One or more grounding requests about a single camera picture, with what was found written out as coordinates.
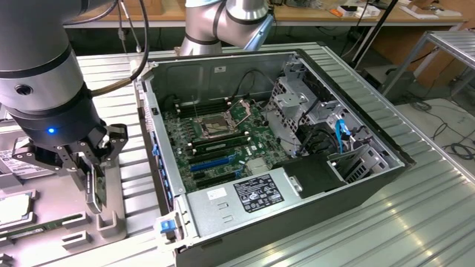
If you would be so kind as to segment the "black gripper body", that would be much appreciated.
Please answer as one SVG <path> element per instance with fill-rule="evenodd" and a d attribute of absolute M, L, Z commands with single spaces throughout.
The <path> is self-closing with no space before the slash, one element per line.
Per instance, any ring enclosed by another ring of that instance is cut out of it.
<path fill-rule="evenodd" d="M 40 146 L 69 145 L 76 151 L 78 128 L 105 123 L 100 119 L 90 91 L 80 91 L 65 104 L 44 111 L 6 108 L 26 137 Z"/>

